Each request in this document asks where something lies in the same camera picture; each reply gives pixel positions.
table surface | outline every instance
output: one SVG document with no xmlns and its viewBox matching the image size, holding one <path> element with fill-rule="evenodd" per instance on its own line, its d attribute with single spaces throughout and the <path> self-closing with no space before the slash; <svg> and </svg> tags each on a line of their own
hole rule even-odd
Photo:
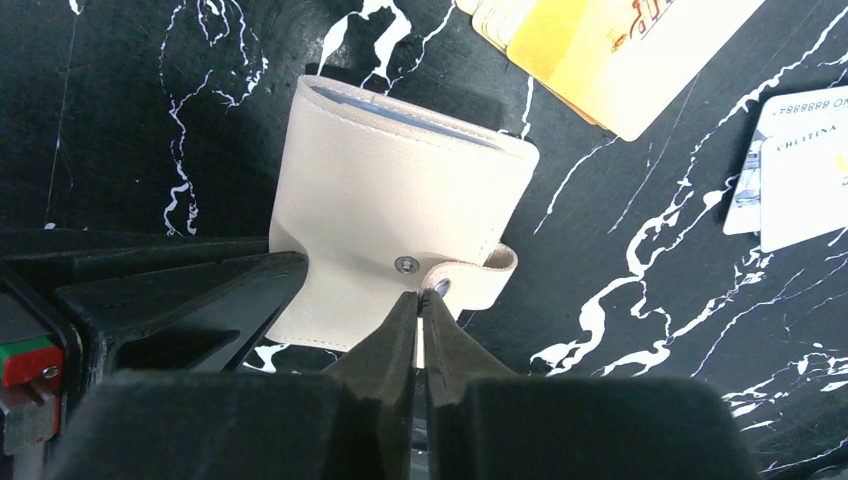
<svg viewBox="0 0 848 480">
<path fill-rule="evenodd" d="M 509 367 L 703 380 L 767 473 L 845 454 L 848 238 L 764 254 L 721 232 L 762 102 L 848 84 L 844 1 L 765 2 L 633 143 L 585 124 L 450 0 L 0 11 L 0 228 L 266 235 L 295 81 L 323 61 L 538 146 L 504 235 L 521 266 L 459 320 Z M 289 371 L 290 350 L 251 361 Z"/>
</svg>

credit card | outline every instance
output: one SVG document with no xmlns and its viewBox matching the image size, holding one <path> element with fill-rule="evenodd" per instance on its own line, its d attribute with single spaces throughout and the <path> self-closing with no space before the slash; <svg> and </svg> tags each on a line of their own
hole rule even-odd
<svg viewBox="0 0 848 480">
<path fill-rule="evenodd" d="M 773 136 L 760 155 L 763 252 L 848 226 L 848 122 Z"/>
<path fill-rule="evenodd" d="M 848 114 L 848 86 L 781 95 L 763 104 L 724 222 L 726 235 L 760 231 L 760 156 L 763 143 L 775 135 L 803 133 L 810 125 L 827 123 L 826 118 L 834 114 Z"/>
</svg>

